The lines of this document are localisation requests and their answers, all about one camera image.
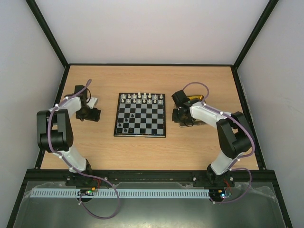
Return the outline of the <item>gold metal tin tray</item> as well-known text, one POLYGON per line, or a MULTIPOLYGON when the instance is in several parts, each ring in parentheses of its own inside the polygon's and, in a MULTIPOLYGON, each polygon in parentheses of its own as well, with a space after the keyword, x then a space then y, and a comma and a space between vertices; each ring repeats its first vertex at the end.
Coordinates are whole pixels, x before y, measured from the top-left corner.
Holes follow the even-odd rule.
MULTIPOLYGON (((204 96, 203 95, 189 95, 187 98, 190 101, 201 101, 204 96)), ((206 125, 205 122, 198 120, 198 119, 192 119, 192 120, 184 120, 183 122, 178 123, 179 127, 193 127, 193 126, 200 126, 200 125, 206 125)))

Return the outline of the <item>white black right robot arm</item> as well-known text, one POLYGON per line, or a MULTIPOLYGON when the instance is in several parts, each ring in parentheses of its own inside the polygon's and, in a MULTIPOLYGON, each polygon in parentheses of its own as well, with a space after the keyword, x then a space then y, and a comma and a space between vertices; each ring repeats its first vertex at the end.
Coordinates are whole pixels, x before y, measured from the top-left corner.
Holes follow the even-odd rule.
POLYGON ((249 149, 254 153, 255 143, 248 122, 241 112, 227 113, 218 110, 199 99, 189 99, 183 90, 172 96, 175 108, 172 120, 193 126, 194 121, 202 121, 217 130, 221 152, 207 167, 207 180, 212 186, 218 186, 225 173, 244 157, 249 149))

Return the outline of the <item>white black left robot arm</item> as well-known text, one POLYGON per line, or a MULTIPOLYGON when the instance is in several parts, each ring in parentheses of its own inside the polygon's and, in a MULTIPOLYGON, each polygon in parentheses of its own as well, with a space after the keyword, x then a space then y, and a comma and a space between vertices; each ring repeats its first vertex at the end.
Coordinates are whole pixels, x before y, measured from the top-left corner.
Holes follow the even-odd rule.
POLYGON ((77 150, 70 118, 75 115, 80 121, 98 122, 101 110, 95 105, 98 99, 92 97, 88 85, 76 85, 74 93, 66 95, 54 107, 37 112, 37 143, 40 149, 61 159, 72 173, 84 176, 92 174, 92 168, 77 150))

